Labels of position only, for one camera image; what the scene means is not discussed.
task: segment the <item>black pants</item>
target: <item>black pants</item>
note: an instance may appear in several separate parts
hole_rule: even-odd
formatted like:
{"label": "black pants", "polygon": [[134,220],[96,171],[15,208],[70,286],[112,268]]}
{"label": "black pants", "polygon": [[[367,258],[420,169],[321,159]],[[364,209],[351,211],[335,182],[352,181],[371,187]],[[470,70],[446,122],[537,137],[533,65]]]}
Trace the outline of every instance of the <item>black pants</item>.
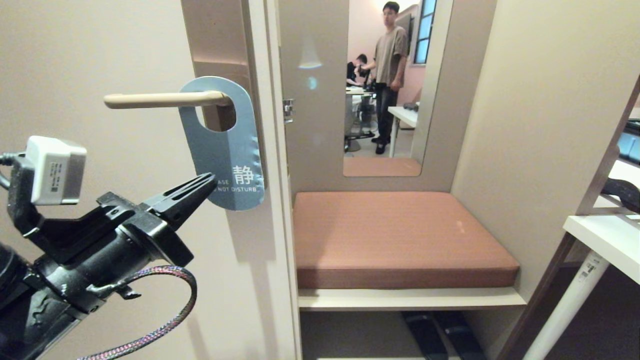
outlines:
{"label": "black pants", "polygon": [[394,116],[388,111],[389,106],[395,106],[397,100],[398,93],[388,86],[376,91],[376,115],[382,144],[387,144],[387,138],[391,135],[391,127],[394,123]]}

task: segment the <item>person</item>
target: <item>person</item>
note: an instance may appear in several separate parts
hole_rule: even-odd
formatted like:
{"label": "person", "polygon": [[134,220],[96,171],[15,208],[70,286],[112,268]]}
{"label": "person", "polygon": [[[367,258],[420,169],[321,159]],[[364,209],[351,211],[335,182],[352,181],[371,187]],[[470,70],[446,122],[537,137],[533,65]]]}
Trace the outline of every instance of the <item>person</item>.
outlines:
{"label": "person", "polygon": [[355,60],[349,61],[347,64],[347,86],[362,86],[361,83],[356,81],[356,78],[360,75],[360,66],[366,63],[367,55],[365,54],[360,54]]}
{"label": "person", "polygon": [[396,26],[400,6],[395,1],[387,2],[382,8],[387,32],[378,39],[373,61],[363,65],[363,70],[376,69],[376,115],[380,135],[376,142],[376,154],[384,154],[391,141],[391,127],[394,116],[388,112],[389,106],[397,103],[398,91],[404,86],[404,68],[408,52],[406,31]]}

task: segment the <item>chinese character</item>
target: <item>chinese character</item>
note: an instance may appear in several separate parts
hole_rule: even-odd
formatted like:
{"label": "chinese character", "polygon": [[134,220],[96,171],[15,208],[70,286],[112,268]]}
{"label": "chinese character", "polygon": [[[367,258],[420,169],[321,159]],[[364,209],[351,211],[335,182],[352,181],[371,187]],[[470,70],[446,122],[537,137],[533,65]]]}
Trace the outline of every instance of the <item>chinese character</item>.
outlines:
{"label": "chinese character", "polygon": [[249,167],[233,167],[236,176],[236,184],[251,184],[253,180],[253,171]]}

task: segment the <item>wall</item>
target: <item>wall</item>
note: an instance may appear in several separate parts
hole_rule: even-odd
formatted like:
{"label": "wall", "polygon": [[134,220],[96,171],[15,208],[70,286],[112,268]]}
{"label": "wall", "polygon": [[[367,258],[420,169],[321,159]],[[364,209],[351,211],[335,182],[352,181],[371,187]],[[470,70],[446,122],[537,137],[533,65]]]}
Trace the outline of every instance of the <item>wall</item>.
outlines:
{"label": "wall", "polygon": [[[109,190],[141,202],[195,175],[176,109],[109,110],[102,103],[106,94],[174,92],[193,79],[179,2],[10,2],[2,4],[0,22],[1,150],[23,150],[29,135],[88,149],[80,204],[42,208],[47,215],[78,217]],[[272,115],[267,119],[273,122]],[[277,159],[269,161],[272,177]],[[179,234],[195,254],[188,268],[198,279],[198,302],[184,324],[128,359],[295,357],[282,216],[274,220],[279,195],[272,201],[272,193],[258,208],[236,214],[206,202],[184,224]],[[4,208],[6,193],[0,195]],[[30,260],[39,254],[6,212],[0,229],[4,244]],[[44,359],[77,358],[134,340],[188,299],[188,287],[177,279],[152,277],[132,287],[142,298],[113,297]]]}
{"label": "wall", "polygon": [[[400,12],[405,11],[411,5],[420,3],[419,0],[400,0],[396,2],[400,5]],[[376,43],[387,30],[381,16],[385,3],[387,3],[387,0],[350,0],[346,62],[353,61],[360,54],[367,55],[369,61],[373,60]],[[398,104],[419,101],[423,77],[424,66],[416,67],[410,66],[409,63],[407,64],[404,88],[398,93]]]}
{"label": "wall", "polygon": [[[451,192],[519,260],[516,288],[527,301],[638,77],[638,13],[636,0],[496,7]],[[470,314],[489,358],[521,313]]]}
{"label": "wall", "polygon": [[[344,108],[336,104],[344,104],[348,4],[341,0],[281,0],[279,4],[283,93],[285,98],[296,99],[294,122],[285,127],[293,194],[376,190],[448,192],[482,67],[495,3],[454,2],[423,171],[420,176],[403,178],[342,175]],[[315,59],[316,66],[301,66],[310,58]],[[427,110],[420,107],[419,117],[424,117]]]}

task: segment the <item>window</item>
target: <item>window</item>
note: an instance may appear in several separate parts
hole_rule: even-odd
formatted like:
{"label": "window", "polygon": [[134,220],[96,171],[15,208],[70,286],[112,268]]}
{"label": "window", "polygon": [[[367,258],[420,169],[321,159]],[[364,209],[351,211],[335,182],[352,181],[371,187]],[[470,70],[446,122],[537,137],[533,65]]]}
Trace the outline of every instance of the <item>window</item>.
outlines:
{"label": "window", "polygon": [[425,64],[429,52],[429,39],[431,39],[431,28],[433,27],[433,15],[436,10],[436,0],[423,0],[422,11],[420,12],[420,29],[415,41],[415,52],[413,54],[414,64]]}

